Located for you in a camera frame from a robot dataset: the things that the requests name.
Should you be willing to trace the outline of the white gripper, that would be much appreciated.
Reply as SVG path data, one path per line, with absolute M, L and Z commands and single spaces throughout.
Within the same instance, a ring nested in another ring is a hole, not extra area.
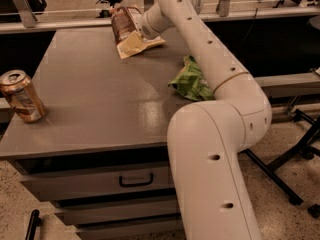
M 139 31 L 149 40 L 160 36 L 170 27 L 169 19 L 162 13 L 158 3 L 143 13 L 139 20 Z

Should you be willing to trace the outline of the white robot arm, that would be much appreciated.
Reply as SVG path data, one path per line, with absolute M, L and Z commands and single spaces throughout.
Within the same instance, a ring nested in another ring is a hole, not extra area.
M 187 240 L 262 240 L 238 162 L 269 129 L 271 105 L 259 84 L 199 18 L 200 0 L 157 0 L 139 22 L 153 39 L 175 26 L 213 91 L 179 109 L 167 147 Z

